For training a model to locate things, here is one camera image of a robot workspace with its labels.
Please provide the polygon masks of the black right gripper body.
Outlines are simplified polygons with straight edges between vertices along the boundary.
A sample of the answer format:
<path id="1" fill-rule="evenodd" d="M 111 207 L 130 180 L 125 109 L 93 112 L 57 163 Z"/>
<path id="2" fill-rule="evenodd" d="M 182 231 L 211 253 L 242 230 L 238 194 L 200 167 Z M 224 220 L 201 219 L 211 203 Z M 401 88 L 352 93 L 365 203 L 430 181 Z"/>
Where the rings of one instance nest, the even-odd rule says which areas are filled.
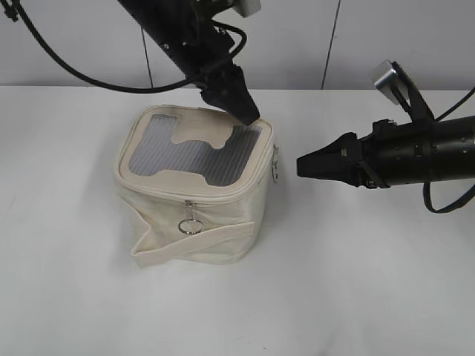
<path id="1" fill-rule="evenodd" d="M 376 189 L 437 181 L 435 127 L 434 121 L 374 122 L 372 132 L 359 140 L 362 161 L 356 164 L 356 186 Z"/>

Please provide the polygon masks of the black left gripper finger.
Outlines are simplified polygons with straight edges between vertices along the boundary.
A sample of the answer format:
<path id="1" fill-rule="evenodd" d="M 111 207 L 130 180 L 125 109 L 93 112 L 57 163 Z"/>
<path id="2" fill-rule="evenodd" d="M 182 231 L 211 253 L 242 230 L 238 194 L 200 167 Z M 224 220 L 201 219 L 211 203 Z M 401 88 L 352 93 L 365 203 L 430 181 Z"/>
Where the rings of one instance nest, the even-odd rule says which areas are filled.
<path id="1" fill-rule="evenodd" d="M 215 89 L 202 89 L 200 91 L 202 100 L 212 107 L 219 108 L 223 111 L 228 111 L 228 96 L 226 91 Z"/>
<path id="2" fill-rule="evenodd" d="M 228 96 L 227 113 L 243 125 L 251 125 L 259 119 L 259 110 L 248 92 L 243 72 L 224 72 L 207 84 L 207 88 L 226 91 Z"/>

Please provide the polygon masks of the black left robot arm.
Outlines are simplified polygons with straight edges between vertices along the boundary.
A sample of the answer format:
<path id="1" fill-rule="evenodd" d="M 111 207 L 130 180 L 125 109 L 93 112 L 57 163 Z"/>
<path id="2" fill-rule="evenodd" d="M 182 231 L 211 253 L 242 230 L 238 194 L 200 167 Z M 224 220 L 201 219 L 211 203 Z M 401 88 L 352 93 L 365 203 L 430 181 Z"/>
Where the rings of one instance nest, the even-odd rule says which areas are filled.
<path id="1" fill-rule="evenodd" d="M 122 7 L 172 60 L 184 80 L 163 87 L 194 85 L 203 101 L 231 114 L 244 125 L 260 117 L 234 58 L 246 44 L 239 28 L 214 17 L 233 9 L 248 17 L 259 1 L 121 1 Z"/>

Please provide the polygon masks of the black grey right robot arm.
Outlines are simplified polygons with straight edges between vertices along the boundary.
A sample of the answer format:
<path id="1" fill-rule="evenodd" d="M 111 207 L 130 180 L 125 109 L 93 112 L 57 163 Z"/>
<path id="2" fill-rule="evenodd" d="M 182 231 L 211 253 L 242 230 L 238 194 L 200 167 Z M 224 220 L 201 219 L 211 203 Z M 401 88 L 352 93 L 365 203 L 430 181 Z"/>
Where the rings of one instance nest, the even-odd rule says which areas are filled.
<path id="1" fill-rule="evenodd" d="M 397 125 L 373 123 L 359 138 L 345 133 L 325 148 L 296 161 L 299 177 L 333 180 L 365 188 L 474 177 L 474 118 Z"/>

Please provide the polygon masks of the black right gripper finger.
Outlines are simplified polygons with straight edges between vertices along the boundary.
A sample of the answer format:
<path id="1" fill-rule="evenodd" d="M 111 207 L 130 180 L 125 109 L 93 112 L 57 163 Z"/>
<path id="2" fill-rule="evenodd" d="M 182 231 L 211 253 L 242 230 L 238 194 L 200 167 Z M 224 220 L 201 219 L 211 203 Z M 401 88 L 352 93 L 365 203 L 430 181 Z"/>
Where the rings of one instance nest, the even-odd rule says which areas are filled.
<path id="1" fill-rule="evenodd" d="M 350 178 L 351 156 L 360 148 L 357 135 L 345 133 L 328 146 L 298 157 L 297 175 L 305 178 Z"/>
<path id="2" fill-rule="evenodd" d="M 344 182 L 348 185 L 359 187 L 364 184 L 366 174 L 356 165 L 324 165 L 299 163 L 298 175 L 300 177 Z"/>

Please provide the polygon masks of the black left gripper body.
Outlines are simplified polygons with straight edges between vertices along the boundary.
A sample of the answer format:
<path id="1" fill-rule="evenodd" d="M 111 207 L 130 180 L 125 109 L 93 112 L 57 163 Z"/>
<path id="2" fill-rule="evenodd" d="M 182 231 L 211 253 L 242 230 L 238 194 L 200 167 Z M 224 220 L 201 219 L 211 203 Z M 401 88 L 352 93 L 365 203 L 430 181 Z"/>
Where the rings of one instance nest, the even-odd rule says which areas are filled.
<path id="1" fill-rule="evenodd" d="M 163 92 L 207 84 L 224 72 L 243 72 L 234 58 L 246 44 L 239 28 L 214 17 L 232 8 L 233 1 L 144 1 L 142 28 L 185 76 L 180 82 L 150 88 Z"/>

